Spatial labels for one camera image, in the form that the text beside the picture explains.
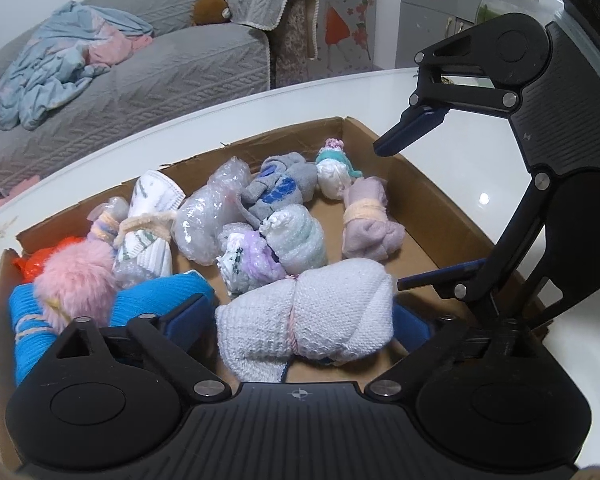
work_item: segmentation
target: teal fabric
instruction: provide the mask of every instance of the teal fabric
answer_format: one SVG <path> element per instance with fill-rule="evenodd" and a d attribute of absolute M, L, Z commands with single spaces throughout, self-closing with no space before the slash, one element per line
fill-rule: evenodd
<path fill-rule="evenodd" d="M 357 170 L 353 169 L 353 165 L 351 164 L 351 161 L 349 160 L 347 155 L 344 154 L 344 152 L 341 152 L 339 150 L 322 150 L 322 152 L 315 159 L 315 163 L 318 164 L 318 162 L 325 160 L 327 158 L 332 158 L 333 160 L 337 160 L 337 161 L 343 163 L 347 168 L 349 168 L 349 176 L 351 178 L 361 178 L 362 177 L 362 171 L 357 171 Z"/>

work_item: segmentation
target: cardboard box flap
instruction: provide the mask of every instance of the cardboard box flap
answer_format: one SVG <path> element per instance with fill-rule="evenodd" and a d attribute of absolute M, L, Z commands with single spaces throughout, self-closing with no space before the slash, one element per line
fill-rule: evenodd
<path fill-rule="evenodd" d="M 14 336 L 11 329 L 9 297 L 11 291 L 22 282 L 20 271 L 13 265 L 16 251 L 4 251 L 0 259 L 0 462 L 13 470 L 20 465 L 20 459 L 4 424 L 7 402 L 15 391 L 14 380 Z"/>

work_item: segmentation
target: blue knit fabric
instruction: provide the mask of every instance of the blue knit fabric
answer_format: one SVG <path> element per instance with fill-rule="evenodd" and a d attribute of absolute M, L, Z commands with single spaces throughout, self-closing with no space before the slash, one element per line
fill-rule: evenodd
<path fill-rule="evenodd" d="M 111 311 L 109 326 L 124 326 L 140 314 L 151 312 L 156 316 L 167 314 L 194 294 L 204 294 L 211 302 L 214 290 L 197 272 L 174 274 L 156 280 L 140 283 L 133 288 L 118 293 Z M 26 315 L 41 315 L 42 310 L 33 296 L 33 284 L 19 285 L 13 289 L 9 298 L 11 328 Z M 18 327 L 19 332 L 29 328 L 49 328 L 44 320 L 27 320 Z M 15 345 L 16 384 L 31 371 L 34 365 L 56 341 L 52 332 L 34 332 L 22 337 Z"/>
<path fill-rule="evenodd" d="M 318 164 L 318 162 L 325 160 L 326 158 L 332 158 L 344 164 L 349 170 L 349 176 L 351 178 L 362 177 L 362 171 L 353 169 L 353 165 L 351 164 L 349 157 L 347 157 L 344 152 L 341 152 L 340 150 L 322 150 L 316 157 L 315 163 Z"/>

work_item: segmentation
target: yarn tie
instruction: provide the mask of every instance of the yarn tie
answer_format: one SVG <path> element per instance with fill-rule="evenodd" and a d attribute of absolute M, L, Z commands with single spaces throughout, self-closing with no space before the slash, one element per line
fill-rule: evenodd
<path fill-rule="evenodd" d="M 41 314 L 27 314 L 26 316 L 22 316 L 16 323 L 16 327 L 14 329 L 14 332 L 16 333 L 16 335 L 15 335 L 16 343 L 18 341 L 20 341 L 20 339 L 22 339 L 28 335 L 38 333 L 38 332 L 53 333 L 53 329 L 50 326 L 35 326 L 32 328 L 27 328 L 27 329 L 22 330 L 22 326 L 27 321 L 44 321 L 44 320 L 45 320 L 45 318 L 42 317 Z"/>
<path fill-rule="evenodd" d="M 103 211 L 91 226 L 90 233 L 98 240 L 111 244 L 120 228 L 118 222 L 108 211 Z"/>
<path fill-rule="evenodd" d="M 125 236 L 134 231 L 147 231 L 165 242 L 171 241 L 171 229 L 168 223 L 176 218 L 175 211 L 164 211 L 159 213 L 143 213 L 138 216 L 129 217 L 120 222 L 118 236 L 113 241 L 113 247 L 119 249 L 125 241 Z"/>
<path fill-rule="evenodd" d="M 386 209 L 379 200 L 375 198 L 363 198 L 357 200 L 344 211 L 345 225 L 353 220 L 376 220 L 386 222 L 388 220 Z"/>

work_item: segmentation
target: bubble wrap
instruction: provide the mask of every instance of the bubble wrap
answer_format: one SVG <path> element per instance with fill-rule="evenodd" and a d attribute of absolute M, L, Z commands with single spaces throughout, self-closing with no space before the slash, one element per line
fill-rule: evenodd
<path fill-rule="evenodd" d="M 322 226 L 303 205 L 276 211 L 262 223 L 260 232 L 288 274 L 327 264 Z"/>
<path fill-rule="evenodd" d="M 226 252 L 218 258 L 218 268 L 232 297 L 286 276 L 285 269 L 274 261 L 265 239 L 253 230 L 229 234 Z"/>
<path fill-rule="evenodd" d="M 339 160 L 325 158 L 316 164 L 318 186 L 322 194 L 332 200 L 342 200 L 342 194 L 351 186 L 349 168 Z"/>
<path fill-rule="evenodd" d="M 246 162 L 232 157 L 178 209 L 171 229 L 178 248 L 189 260 L 209 266 L 221 254 L 222 226 L 242 220 L 239 191 L 248 185 Z"/>

